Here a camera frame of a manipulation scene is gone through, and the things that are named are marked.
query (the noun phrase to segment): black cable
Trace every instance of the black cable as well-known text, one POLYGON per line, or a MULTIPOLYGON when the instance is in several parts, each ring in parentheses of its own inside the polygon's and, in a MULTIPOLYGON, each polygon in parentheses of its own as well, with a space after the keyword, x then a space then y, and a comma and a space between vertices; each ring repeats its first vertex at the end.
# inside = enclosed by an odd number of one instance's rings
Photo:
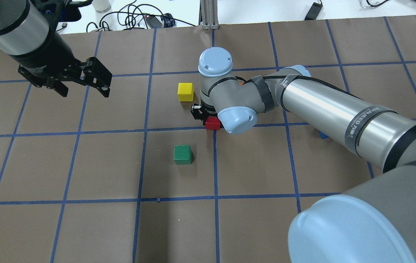
POLYGON ((96 25, 96 23, 95 23, 95 22, 90 22, 90 23, 88 23, 88 25, 86 25, 86 32, 87 32, 87 33, 88 33, 88 27, 89 27, 91 24, 95 25, 96 30, 98 30, 98 29, 99 29, 98 25, 96 25))
MULTIPOLYGON (((101 18, 101 20, 99 20, 99 25, 100 25, 100 26, 102 26, 102 23, 103 23, 104 18, 105 18, 105 17, 107 17, 108 15, 112 15, 112 14, 129 14, 129 13, 127 13, 127 12, 121 12, 121 11, 109 12, 109 13, 107 13, 106 15, 104 15, 104 16, 101 18)), ((141 14, 131 13, 131 14, 132 14, 132 15, 137 15, 137 16, 139 16, 139 15, 152 15, 152 14, 149 14, 149 13, 141 13, 141 14)), ((191 25, 191 26, 196 27, 196 25, 194 25, 194 24, 191 24, 191 23, 189 23, 189 22, 185 22, 185 21, 183 21, 183 20, 176 19, 176 18, 173 18, 173 17, 168 17, 168 16, 165 16, 165 15, 153 15, 153 16, 159 16, 159 17, 165 17, 165 18, 168 18, 168 19, 173 19, 173 20, 176 20, 176 21, 180 21, 180 22, 186 23, 187 25, 191 25)))
POLYGON ((245 78, 243 78, 243 77, 236 76, 236 79, 238 79, 238 80, 242 80, 242 81, 243 81, 243 83, 247 82, 247 81, 245 80, 245 78))
POLYGON ((73 7, 86 7, 87 5, 91 5, 91 2, 93 2, 93 0, 86 0, 86 1, 74 1, 74 2, 70 2, 69 5, 73 6, 73 7))
POLYGON ((194 25, 194 24, 191 24, 191 23, 189 23, 189 22, 185 22, 185 21, 183 21, 183 20, 176 19, 176 18, 173 18, 173 17, 168 17, 168 16, 165 16, 165 15, 154 15, 154 16, 159 16, 159 17, 164 17, 164 18, 168 18, 168 19, 173 19, 173 20, 176 20, 176 21, 180 21, 180 22, 182 22, 182 23, 186 23, 187 25, 191 25, 191 26, 193 26, 193 27, 196 27, 196 25, 194 25))
POLYGON ((104 28, 104 31, 106 31, 106 28, 108 29, 108 31, 111 31, 111 29, 109 28, 109 24, 108 24, 108 22, 106 22, 106 21, 103 21, 103 28, 104 28))
POLYGON ((367 4, 368 4, 368 5, 370 5, 371 7, 379 7, 380 5, 385 4, 385 3, 386 3, 386 2, 388 2, 389 0, 385 0, 385 1, 381 2, 381 3, 376 4, 376 5, 370 4, 369 0, 365 0, 365 1, 366 1, 366 2, 367 2, 367 4))

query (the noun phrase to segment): gray cylinder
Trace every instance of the gray cylinder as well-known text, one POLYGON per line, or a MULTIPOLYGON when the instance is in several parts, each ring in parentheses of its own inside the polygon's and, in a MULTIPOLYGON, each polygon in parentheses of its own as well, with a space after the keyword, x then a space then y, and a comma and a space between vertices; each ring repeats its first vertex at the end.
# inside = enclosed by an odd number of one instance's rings
POLYGON ((383 168, 398 139, 416 122, 314 80, 295 79, 282 104, 356 155, 383 168))
POLYGON ((344 194, 365 201, 388 218, 416 261, 416 166, 400 166, 344 194))

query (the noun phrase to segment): table surface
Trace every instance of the table surface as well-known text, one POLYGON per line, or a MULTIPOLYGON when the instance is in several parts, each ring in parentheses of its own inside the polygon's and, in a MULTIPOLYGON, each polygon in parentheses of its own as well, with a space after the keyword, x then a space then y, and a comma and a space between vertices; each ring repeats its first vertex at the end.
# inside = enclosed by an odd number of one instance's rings
MULTIPOLYGON (((304 20, 314 0, 218 0, 218 20, 220 24, 245 24, 261 22, 297 21, 304 20)), ((119 11, 129 0, 110 0, 111 11, 119 11)), ((138 4, 151 4, 171 13, 174 18, 198 24, 200 3, 197 0, 138 0, 138 4)), ((156 14, 152 7, 141 7, 143 12, 156 14)), ((80 8, 82 18, 77 22, 68 23, 61 34, 86 32, 89 22, 98 23, 104 14, 96 13, 89 5, 80 8)), ((340 19, 358 17, 380 17, 416 15, 414 0, 390 0, 380 7, 368 7, 365 0, 323 0, 323 9, 317 19, 340 19)), ((125 27, 117 22, 116 15, 109 15, 105 19, 112 30, 122 30, 125 27)), ((177 22, 177 27, 189 26, 177 22)))
POLYGON ((290 263, 298 212, 381 175, 280 107, 240 135, 205 130, 177 86, 200 101, 198 57, 213 45, 245 79, 303 64, 416 120, 416 15, 63 39, 113 73, 110 97, 32 87, 0 51, 0 262, 290 263), (175 164, 175 145, 191 146, 191 165, 175 164))

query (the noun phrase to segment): cable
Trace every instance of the cable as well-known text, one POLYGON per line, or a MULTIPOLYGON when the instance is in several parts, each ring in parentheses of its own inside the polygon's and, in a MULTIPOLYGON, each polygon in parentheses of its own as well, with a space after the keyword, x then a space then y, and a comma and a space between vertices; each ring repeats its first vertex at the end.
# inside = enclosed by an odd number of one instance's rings
POLYGON ((104 31, 106 31, 106 28, 108 29, 108 31, 111 31, 111 29, 109 28, 109 24, 108 24, 108 22, 106 22, 106 21, 103 21, 103 28, 104 28, 104 31))
MULTIPOLYGON (((153 15, 153 14, 149 14, 149 13, 141 13, 141 14, 136 14, 136 13, 128 13, 128 12, 114 11, 114 12, 110 12, 110 13, 107 13, 106 15, 104 15, 104 16, 101 18, 101 20, 99 21, 99 25, 100 25, 100 26, 102 26, 102 23, 103 23, 104 18, 105 18, 105 17, 107 17, 108 15, 112 15, 112 14, 131 14, 131 15, 136 15, 135 17, 138 17, 139 15, 153 15)), ((191 24, 191 23, 189 23, 189 22, 185 22, 185 21, 183 21, 183 20, 176 19, 176 18, 171 18, 171 17, 165 16, 165 15, 153 15, 153 16, 158 16, 158 17, 166 17, 166 18, 168 18, 168 19, 174 19, 174 20, 176 20, 176 21, 180 21, 180 22, 186 23, 187 25, 191 25, 191 26, 196 27, 196 25, 191 24)))
POLYGON ((93 2, 93 0, 78 1, 78 2, 74 1, 74 2, 70 2, 69 5, 72 5, 73 7, 85 7, 87 5, 91 5, 91 2, 93 2))
POLYGON ((378 3, 378 4, 370 4, 369 3, 369 0, 365 0, 366 2, 367 2, 367 4, 368 5, 370 5, 371 7, 379 7, 380 5, 383 5, 383 4, 385 4, 386 2, 388 2, 389 0, 385 0, 385 1, 383 1, 383 2, 381 2, 381 3, 378 3))
POLYGON ((242 80, 242 81, 243 81, 243 83, 247 82, 247 81, 245 80, 245 78, 243 78, 243 77, 236 76, 236 79, 238 79, 238 80, 242 80))
POLYGON ((88 23, 88 25, 86 25, 86 32, 87 32, 87 33, 88 33, 88 27, 89 27, 91 24, 95 25, 96 30, 98 30, 98 29, 99 29, 98 25, 96 25, 96 23, 95 23, 95 22, 90 22, 90 23, 88 23))
POLYGON ((60 32, 60 31, 64 30, 67 27, 67 25, 68 25, 67 22, 63 22, 62 27, 60 29, 56 30, 56 32, 60 32))

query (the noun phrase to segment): blue tape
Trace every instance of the blue tape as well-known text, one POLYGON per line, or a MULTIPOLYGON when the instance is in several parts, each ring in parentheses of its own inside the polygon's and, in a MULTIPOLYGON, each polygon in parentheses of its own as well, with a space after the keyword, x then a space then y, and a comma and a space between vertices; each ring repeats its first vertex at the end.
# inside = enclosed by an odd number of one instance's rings
POLYGON ((325 20, 325 22, 326 22, 326 27, 328 28, 328 33, 330 34, 331 43, 333 44, 333 49, 335 50, 336 59, 338 60, 339 69, 341 70, 341 75, 343 76, 344 86, 346 87, 346 91, 350 93, 348 81, 344 73, 343 65, 341 63, 341 59, 339 58, 338 48, 336 47, 335 39, 333 37, 333 32, 331 32, 330 23, 328 22, 328 19, 325 20))
POLYGON ((403 55, 401 53, 400 47, 398 47, 398 43, 396 42, 396 38, 394 38, 393 31, 391 30, 390 24, 388 23, 388 19, 386 18, 386 16, 383 17, 383 19, 385 20, 386 27, 388 28, 388 31, 390 32, 390 35, 391 35, 391 38, 393 40, 394 46, 396 47, 396 50, 398 51, 398 55, 400 56, 401 62, 402 62, 403 67, 404 67, 404 70, 406 71, 406 74, 408 75, 409 81, 411 82, 411 85, 412 85, 412 87, 414 89, 414 92, 415 92, 415 95, 416 95, 416 86, 415 86, 414 80, 411 77, 411 73, 409 73, 408 66, 406 65, 406 62, 404 61, 404 58, 403 58, 403 55))
POLYGON ((3 173, 5 171, 5 166, 7 165, 8 157, 10 156, 10 152, 12 150, 13 142, 15 140, 15 134, 18 131, 18 127, 20 126, 20 120, 22 118, 23 111, 25 110, 26 101, 28 100, 28 96, 30 95, 30 91, 31 91, 31 84, 28 85, 28 90, 26 91, 25 99, 23 100, 22 108, 20 110, 20 113, 18 114, 18 119, 16 121, 16 125, 15 125, 15 129, 14 129, 14 132, 13 132, 13 136, 12 136, 12 139, 10 141, 10 144, 8 145, 7 153, 5 154, 5 159, 4 159, 4 162, 2 164, 2 168, 1 168, 1 172, 0 172, 0 184, 1 184, 1 180, 2 180, 3 173))

